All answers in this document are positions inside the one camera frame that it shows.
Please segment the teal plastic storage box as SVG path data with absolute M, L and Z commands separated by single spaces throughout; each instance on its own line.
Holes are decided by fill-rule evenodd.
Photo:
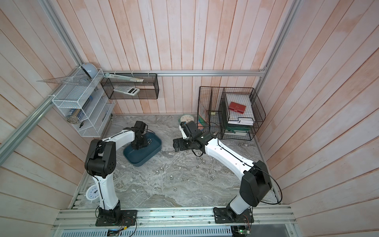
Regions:
M 140 167 L 155 156 L 162 148 L 162 140 L 154 133 L 148 132 L 145 135 L 148 146 L 134 150 L 128 145 L 123 150 L 124 157 L 135 167 Z

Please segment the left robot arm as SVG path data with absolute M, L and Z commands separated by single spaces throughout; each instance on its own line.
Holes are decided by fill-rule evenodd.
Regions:
M 133 127 L 124 128 L 113 136 L 91 141 L 84 167 L 99 191 L 95 226 L 134 226 L 137 224 L 137 210 L 121 209 L 113 176 L 116 168 L 116 151 L 128 143 L 134 150 L 148 146 L 145 131 L 147 131 L 147 125 L 142 121 L 137 121 Z

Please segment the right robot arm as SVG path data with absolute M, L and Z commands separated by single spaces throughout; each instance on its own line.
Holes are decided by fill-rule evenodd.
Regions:
M 274 179 L 262 161 L 254 162 L 223 144 L 216 135 L 202 131 L 194 121 L 181 122 L 181 138 L 173 140 L 175 152 L 190 150 L 194 155 L 200 151 L 218 160 L 240 181 L 239 193 L 226 207 L 214 207 L 215 223 L 232 224 L 254 222 L 252 208 L 257 207 L 273 188 Z

